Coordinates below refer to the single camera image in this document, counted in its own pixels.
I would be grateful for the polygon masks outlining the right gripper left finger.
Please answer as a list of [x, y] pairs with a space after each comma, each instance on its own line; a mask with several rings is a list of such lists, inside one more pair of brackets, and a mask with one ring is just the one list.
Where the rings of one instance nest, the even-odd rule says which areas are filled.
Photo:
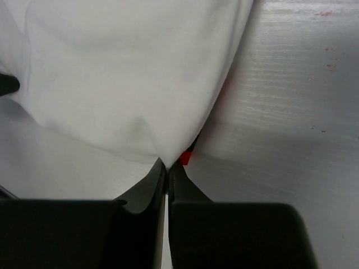
[[113, 200], [1, 200], [2, 268], [160, 268], [164, 165]]

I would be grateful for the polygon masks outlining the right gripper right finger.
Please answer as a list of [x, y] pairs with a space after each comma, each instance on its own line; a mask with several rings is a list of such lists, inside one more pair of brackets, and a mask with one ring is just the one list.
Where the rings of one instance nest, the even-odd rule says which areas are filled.
[[168, 222], [174, 268], [317, 268], [292, 206], [214, 202], [180, 161], [168, 172]]

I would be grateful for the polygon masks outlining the white t shirt red logo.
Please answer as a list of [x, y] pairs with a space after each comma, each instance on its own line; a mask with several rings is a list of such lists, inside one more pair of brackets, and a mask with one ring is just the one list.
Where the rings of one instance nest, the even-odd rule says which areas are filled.
[[11, 99], [41, 126], [171, 166], [202, 129], [252, 1], [2, 1]]

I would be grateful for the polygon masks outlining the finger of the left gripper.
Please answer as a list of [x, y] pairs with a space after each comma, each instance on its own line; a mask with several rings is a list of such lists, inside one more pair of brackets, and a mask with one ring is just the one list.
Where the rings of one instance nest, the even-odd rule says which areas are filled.
[[17, 92], [20, 88], [18, 79], [11, 75], [0, 74], [0, 96]]

